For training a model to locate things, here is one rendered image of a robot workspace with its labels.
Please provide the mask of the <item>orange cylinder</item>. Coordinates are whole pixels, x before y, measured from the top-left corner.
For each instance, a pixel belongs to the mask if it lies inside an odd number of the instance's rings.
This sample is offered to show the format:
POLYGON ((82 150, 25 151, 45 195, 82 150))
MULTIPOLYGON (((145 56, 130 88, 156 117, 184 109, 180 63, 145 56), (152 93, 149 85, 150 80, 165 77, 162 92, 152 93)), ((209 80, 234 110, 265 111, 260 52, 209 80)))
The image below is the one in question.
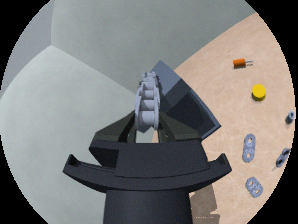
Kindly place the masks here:
POLYGON ((240 67, 240 66, 246 66, 246 63, 251 62, 251 61, 245 61, 243 59, 238 59, 238 60, 233 60, 234 67, 240 67))

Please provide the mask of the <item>yellow short cylinder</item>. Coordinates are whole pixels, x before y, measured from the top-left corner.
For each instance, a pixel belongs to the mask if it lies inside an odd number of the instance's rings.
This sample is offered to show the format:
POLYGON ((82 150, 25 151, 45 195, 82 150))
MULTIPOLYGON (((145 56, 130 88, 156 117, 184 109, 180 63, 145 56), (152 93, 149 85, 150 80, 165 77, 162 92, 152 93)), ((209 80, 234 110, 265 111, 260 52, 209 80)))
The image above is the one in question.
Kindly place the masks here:
POLYGON ((253 97, 256 101, 263 101, 266 97, 265 87, 261 84, 256 84, 252 88, 253 97))

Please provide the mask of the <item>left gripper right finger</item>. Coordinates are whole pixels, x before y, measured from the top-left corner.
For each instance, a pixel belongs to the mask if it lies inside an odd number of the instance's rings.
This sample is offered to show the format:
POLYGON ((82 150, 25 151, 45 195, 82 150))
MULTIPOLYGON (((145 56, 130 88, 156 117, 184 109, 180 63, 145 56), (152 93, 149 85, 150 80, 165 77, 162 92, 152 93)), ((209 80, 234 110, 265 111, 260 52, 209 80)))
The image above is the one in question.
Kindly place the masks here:
POLYGON ((169 117, 160 109, 158 110, 159 110, 159 123, 158 123, 157 133, 158 133, 159 143, 167 142, 167 137, 168 137, 168 142, 179 142, 179 141, 190 141, 190 140, 200 140, 202 142, 202 138, 199 131, 169 117))

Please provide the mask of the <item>dark blue-grey block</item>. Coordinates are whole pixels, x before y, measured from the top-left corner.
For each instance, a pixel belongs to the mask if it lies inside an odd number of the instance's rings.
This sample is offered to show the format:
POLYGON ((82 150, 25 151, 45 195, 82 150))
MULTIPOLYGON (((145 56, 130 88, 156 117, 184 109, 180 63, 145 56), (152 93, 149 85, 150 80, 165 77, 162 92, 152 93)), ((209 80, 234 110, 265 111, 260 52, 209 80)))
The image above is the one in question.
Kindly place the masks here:
POLYGON ((222 127, 207 105, 178 74, 161 60, 156 65, 150 73, 156 73, 162 112, 199 131, 203 140, 222 127), (197 102, 191 96, 197 98, 197 102))

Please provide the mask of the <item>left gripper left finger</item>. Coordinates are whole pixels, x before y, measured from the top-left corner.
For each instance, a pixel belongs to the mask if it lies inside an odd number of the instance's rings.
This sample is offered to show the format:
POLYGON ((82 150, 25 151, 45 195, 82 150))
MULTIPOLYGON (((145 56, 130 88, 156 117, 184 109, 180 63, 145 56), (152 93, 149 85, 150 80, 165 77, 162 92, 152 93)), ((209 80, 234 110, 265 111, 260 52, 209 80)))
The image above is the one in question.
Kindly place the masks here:
POLYGON ((135 123, 135 110, 133 110, 124 118, 97 131, 92 140, 98 139, 98 140, 136 143, 137 130, 135 129, 134 123, 135 123), (131 129, 131 127, 133 128, 131 129))

